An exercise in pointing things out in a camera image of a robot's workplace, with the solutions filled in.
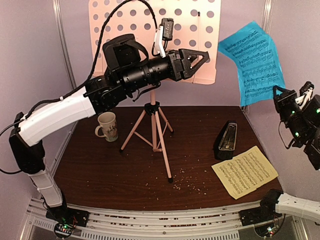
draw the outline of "mug handle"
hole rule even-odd
[[[103,134],[103,135],[99,135],[99,130],[100,130],[100,128],[102,128],[102,126],[97,126],[96,128],[95,128],[95,131],[94,131],[94,133],[95,133],[95,135],[97,136],[97,137],[99,137],[99,138],[105,138],[106,136]]]

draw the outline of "music stand tripod leg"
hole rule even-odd
[[[156,126],[158,129],[159,138],[160,138],[161,149],[162,149],[162,153],[163,153],[166,173],[168,175],[168,181],[169,181],[169,183],[172,183],[174,181],[174,179],[172,178],[172,175],[171,175],[170,165],[169,165],[166,146],[165,146],[165,140],[164,140],[164,136],[162,135],[162,129],[161,129],[161,123],[160,123],[158,111],[155,112],[155,120],[156,120]]]
[[[138,118],[138,120],[136,121],[136,123],[134,124],[131,132],[129,133],[129,135],[127,136],[126,140],[124,141],[122,147],[120,148],[119,152],[122,153],[126,147],[126,145],[128,144],[129,140],[131,139],[132,135],[135,133],[137,127],[139,126],[141,120],[144,118],[144,116],[146,115],[146,111],[143,110],[140,117]]]
[[[164,112],[162,111],[162,109],[160,107],[159,107],[159,113],[160,113],[161,117],[163,118],[163,121],[168,125],[168,128],[169,128],[170,132],[173,134],[175,131],[171,127],[168,119],[166,118]]]

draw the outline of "yellow sheet music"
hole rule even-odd
[[[257,146],[215,165],[212,169],[234,198],[247,195],[278,177],[277,171]]]

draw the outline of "mug print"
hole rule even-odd
[[[118,129],[117,129],[117,122],[114,122],[114,125],[110,125],[109,129],[106,131],[107,136],[109,138],[118,138]]]

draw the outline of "white clip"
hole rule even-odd
[[[156,54],[160,54],[162,58],[166,57],[166,51],[162,45],[162,37],[164,35],[164,26],[159,26],[154,36],[154,49]]]

